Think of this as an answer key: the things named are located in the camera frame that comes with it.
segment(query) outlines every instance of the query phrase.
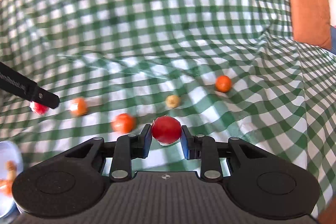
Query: orange pillow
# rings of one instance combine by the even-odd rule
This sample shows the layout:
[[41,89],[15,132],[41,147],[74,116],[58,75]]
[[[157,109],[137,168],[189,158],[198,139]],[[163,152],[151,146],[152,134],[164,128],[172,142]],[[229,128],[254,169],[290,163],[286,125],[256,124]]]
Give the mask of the orange pillow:
[[294,40],[331,49],[328,0],[290,0]]

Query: gingham fabric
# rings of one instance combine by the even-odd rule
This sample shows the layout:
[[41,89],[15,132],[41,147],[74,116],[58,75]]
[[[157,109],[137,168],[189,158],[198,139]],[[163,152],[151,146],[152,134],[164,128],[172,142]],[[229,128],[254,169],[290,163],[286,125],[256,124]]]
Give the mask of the gingham fabric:
[[[307,168],[322,189],[313,215],[336,189],[336,59],[293,41],[289,0],[2,0],[0,28],[1,60],[61,99],[39,117],[2,95],[0,137],[18,144],[26,165],[94,136],[116,140],[119,113],[136,117],[134,133],[170,115],[194,135],[238,136]],[[226,94],[214,89],[220,75],[233,82]],[[171,94],[182,103],[168,110]],[[89,114],[75,118],[68,107],[79,96]],[[132,166],[200,162],[184,160],[180,143],[153,140]]]

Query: red ball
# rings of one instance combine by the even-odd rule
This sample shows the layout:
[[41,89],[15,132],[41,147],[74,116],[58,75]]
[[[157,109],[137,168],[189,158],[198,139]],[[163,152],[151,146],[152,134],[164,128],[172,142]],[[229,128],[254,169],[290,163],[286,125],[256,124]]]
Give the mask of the red ball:
[[182,128],[178,120],[170,116],[157,118],[152,125],[153,137],[162,145],[169,145],[181,138]]
[[49,107],[41,105],[41,104],[36,103],[36,102],[30,102],[30,108],[33,112],[35,112],[36,114],[39,114],[39,115],[45,114],[49,109]]

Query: orange ball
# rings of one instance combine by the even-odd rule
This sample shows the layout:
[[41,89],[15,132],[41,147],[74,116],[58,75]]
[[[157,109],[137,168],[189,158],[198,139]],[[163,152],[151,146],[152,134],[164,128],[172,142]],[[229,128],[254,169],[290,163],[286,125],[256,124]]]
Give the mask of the orange ball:
[[87,113],[87,104],[84,98],[73,99],[70,105],[70,111],[75,116],[82,116]]
[[112,122],[112,129],[121,133],[130,133],[134,126],[135,119],[127,113],[117,115]]
[[220,92],[228,92],[232,87],[232,82],[226,75],[221,75],[216,79],[215,86]]

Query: bowl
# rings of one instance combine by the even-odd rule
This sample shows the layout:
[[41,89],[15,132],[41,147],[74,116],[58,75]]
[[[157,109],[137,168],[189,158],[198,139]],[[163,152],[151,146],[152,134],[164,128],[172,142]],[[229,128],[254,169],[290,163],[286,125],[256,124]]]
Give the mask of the bowl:
[[[0,142],[0,179],[6,179],[6,162],[12,160],[16,163],[16,174],[23,171],[22,156],[19,148],[11,141]],[[0,218],[8,216],[15,208],[13,197],[0,193]]]

